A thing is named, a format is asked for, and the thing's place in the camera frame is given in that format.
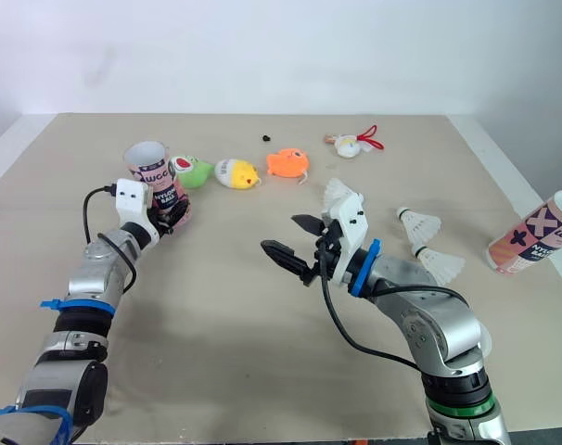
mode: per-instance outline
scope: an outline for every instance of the cable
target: cable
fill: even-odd
[[[129,284],[126,285],[126,287],[122,291],[122,294],[126,294],[126,291],[129,290],[131,287],[133,287],[133,284],[136,281],[136,269],[134,268],[133,263],[129,260],[126,254],[121,250],[121,248],[116,246],[116,244],[114,244],[114,241],[112,241],[110,238],[108,238],[104,234],[97,234],[97,237],[102,241],[104,241],[106,244],[108,244],[111,248],[113,248],[116,251],[116,253],[118,253],[120,257],[124,260],[124,262],[126,262],[126,265],[129,266],[129,269],[131,270],[133,276],[131,277],[131,281],[129,282]]]
[[[320,280],[322,282],[322,293],[325,297],[325,303],[326,303],[326,307],[328,308],[328,313],[330,313],[330,318],[335,323],[335,326],[337,327],[338,331],[343,336],[343,338],[345,338],[347,343],[349,343],[353,348],[355,348],[355,349],[357,349],[361,352],[364,352],[364,353],[370,354],[370,355],[375,355],[377,357],[381,357],[382,359],[393,360],[393,361],[398,362],[398,363],[406,364],[407,366],[415,369],[416,371],[419,371],[419,368],[413,362],[410,362],[410,361],[404,359],[403,357],[399,357],[398,355],[388,354],[387,352],[382,352],[381,350],[372,350],[370,348],[362,346],[359,343],[357,343],[353,338],[351,338],[351,336],[347,333],[347,331],[345,330],[345,327],[343,326],[342,322],[340,321],[340,319],[337,315],[337,312],[335,311],[335,307],[333,306],[333,302],[330,299],[330,292],[328,291],[328,275],[326,274],[325,250],[326,250],[326,243],[324,243],[324,242],[320,243],[320,245],[318,247],[318,251],[319,251],[319,257],[320,257],[320,260],[319,260],[320,261]]]
[[[398,292],[440,292],[442,294],[447,294],[454,299],[458,299],[468,306],[468,302],[455,290],[451,290],[448,287],[440,286],[426,286],[426,285],[409,285],[409,286],[396,286],[388,287],[386,289],[374,291],[370,297],[383,297],[389,294],[396,294]]]
[[[85,198],[83,199],[83,231],[85,232],[85,241],[89,244],[92,240],[91,236],[89,235],[89,226],[87,225],[87,206],[89,205],[89,200],[93,195],[99,192],[108,192],[111,195],[116,195],[116,185],[105,185],[103,187],[95,188],[91,192],[89,192]]]

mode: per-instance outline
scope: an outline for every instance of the orange fish toy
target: orange fish toy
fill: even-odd
[[[273,155],[268,155],[266,163],[269,168],[269,174],[283,178],[298,178],[302,176],[298,184],[303,184],[308,179],[310,161],[306,152],[298,148],[284,148]]]

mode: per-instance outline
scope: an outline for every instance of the red string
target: red string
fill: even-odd
[[[358,141],[367,142],[370,146],[374,146],[378,150],[383,150],[384,146],[380,144],[378,141],[372,139],[372,136],[376,134],[377,125],[372,125],[370,128],[365,130],[363,133],[357,135]]]

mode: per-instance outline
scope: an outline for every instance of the badminton shuttlecock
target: badminton shuttlecock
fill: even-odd
[[[450,283],[465,267],[465,259],[439,253],[420,244],[413,246],[413,255],[419,258],[423,267],[436,279],[438,286]]]
[[[323,201],[325,209],[330,209],[333,203],[335,203],[338,199],[347,197],[350,194],[359,196],[360,201],[364,203],[364,195],[362,195],[361,193],[355,193],[340,179],[331,178],[330,181],[328,181],[325,190],[325,197]]]
[[[427,243],[440,231],[441,220],[437,216],[422,215],[406,207],[396,210],[396,216],[402,221],[413,245]]]

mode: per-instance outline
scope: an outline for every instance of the blue ring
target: blue ring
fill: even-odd
[[[42,301],[40,303],[40,307],[50,308],[53,311],[62,311],[67,308],[94,308],[106,311],[110,315],[114,315],[116,313],[116,310],[109,304],[104,301],[96,301],[94,299],[70,299],[69,301],[51,299],[49,301]]]
[[[351,288],[350,293],[354,297],[359,297],[359,294],[362,292],[364,281],[367,278],[367,275],[372,270],[372,264],[374,263],[374,260],[376,259],[377,255],[380,253],[381,249],[382,249],[382,242],[379,239],[374,238],[374,241],[370,245],[370,249],[368,250],[367,255],[365,256],[364,265],[359,270],[359,274],[357,275],[357,278],[355,279],[355,283],[353,283],[353,287]]]

